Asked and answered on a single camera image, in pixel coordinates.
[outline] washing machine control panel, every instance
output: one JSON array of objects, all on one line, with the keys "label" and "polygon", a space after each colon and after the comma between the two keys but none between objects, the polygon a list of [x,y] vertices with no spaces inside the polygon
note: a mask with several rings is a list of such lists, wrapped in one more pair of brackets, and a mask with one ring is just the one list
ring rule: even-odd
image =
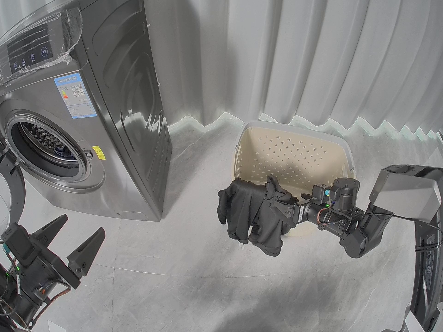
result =
[{"label": "washing machine control panel", "polygon": [[19,35],[7,44],[11,72],[30,68],[52,58],[48,24],[42,24]]},{"label": "washing machine control panel", "polygon": [[36,24],[15,35],[0,45],[0,86],[52,62],[66,48],[61,19]]}]

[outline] qr code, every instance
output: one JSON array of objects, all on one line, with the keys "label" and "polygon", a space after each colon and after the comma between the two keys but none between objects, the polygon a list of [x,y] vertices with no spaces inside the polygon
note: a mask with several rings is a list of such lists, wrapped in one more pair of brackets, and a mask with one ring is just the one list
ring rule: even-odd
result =
[{"label": "qr code", "polygon": [[74,97],[85,97],[85,91],[82,85],[71,85]]}]

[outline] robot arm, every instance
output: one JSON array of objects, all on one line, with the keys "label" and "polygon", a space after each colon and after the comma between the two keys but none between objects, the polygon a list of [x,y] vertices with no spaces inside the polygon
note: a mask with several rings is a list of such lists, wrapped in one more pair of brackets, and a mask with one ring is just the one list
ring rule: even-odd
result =
[{"label": "robot arm", "polygon": [[319,230],[340,238],[352,258],[360,258],[378,246],[393,216],[415,222],[416,269],[413,296],[407,307],[402,332],[431,332],[443,301],[443,169],[391,165],[382,169],[364,212],[357,208],[360,183],[338,178],[332,186],[314,185],[312,195],[291,208],[276,203],[294,224],[312,222]]},{"label": "robot arm", "polygon": [[[2,234],[2,244],[12,264],[8,270],[0,265],[0,291],[3,291],[0,306],[6,313],[0,315],[0,332],[24,331],[16,328],[12,320],[29,331],[56,298],[71,288],[78,288],[80,278],[88,274],[105,239],[105,231],[99,228],[67,257],[69,263],[65,265],[47,247],[67,220],[67,215],[62,215],[32,235],[23,226],[13,223]],[[58,284],[66,289],[49,298]]]}]

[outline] black clothing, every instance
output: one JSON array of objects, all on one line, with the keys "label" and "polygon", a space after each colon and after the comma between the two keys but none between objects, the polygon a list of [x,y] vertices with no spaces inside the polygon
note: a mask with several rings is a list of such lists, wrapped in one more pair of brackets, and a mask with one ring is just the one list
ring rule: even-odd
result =
[{"label": "black clothing", "polygon": [[286,234],[295,224],[274,203],[294,204],[298,199],[281,188],[274,176],[268,176],[267,180],[266,185],[256,185],[236,178],[228,188],[219,191],[217,213],[220,223],[228,223],[231,239],[241,243],[250,241],[267,255],[278,256],[283,245],[280,235]]}]

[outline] display panel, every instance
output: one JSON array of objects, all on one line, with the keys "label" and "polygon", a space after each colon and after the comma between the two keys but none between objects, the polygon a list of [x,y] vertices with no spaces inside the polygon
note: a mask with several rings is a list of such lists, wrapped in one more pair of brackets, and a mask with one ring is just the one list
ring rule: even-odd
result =
[{"label": "display panel", "polygon": [[52,58],[48,25],[42,24],[8,43],[11,72],[15,72]]}]

